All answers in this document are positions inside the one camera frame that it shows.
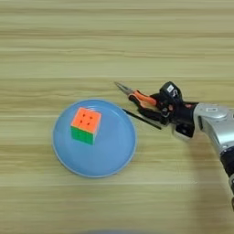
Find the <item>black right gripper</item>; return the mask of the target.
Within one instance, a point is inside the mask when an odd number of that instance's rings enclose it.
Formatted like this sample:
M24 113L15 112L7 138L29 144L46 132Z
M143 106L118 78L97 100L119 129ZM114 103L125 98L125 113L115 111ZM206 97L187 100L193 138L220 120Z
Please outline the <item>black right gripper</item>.
M194 123L193 114L196 108L194 102L184 101L181 98L165 100L165 96L162 93L152 94L151 98L156 100L156 106L164 104L167 108L167 113L155 112L149 108L139 107L138 112L141 113L142 116L160 122L162 125L168 125L169 123Z

